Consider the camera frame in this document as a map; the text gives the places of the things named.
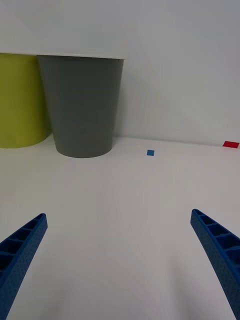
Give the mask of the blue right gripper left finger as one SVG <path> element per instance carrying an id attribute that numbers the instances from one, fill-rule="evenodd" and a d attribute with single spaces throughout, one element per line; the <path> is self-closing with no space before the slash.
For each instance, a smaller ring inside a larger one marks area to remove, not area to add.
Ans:
<path id="1" fill-rule="evenodd" d="M 41 213 L 0 243 L 0 319 L 7 318 L 47 228 Z"/>

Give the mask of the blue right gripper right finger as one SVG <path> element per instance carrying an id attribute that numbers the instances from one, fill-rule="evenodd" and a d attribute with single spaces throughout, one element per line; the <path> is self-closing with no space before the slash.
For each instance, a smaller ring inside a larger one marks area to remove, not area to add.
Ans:
<path id="1" fill-rule="evenodd" d="M 194 229 L 235 318 L 240 319 L 240 239 L 198 209 L 191 212 Z"/>

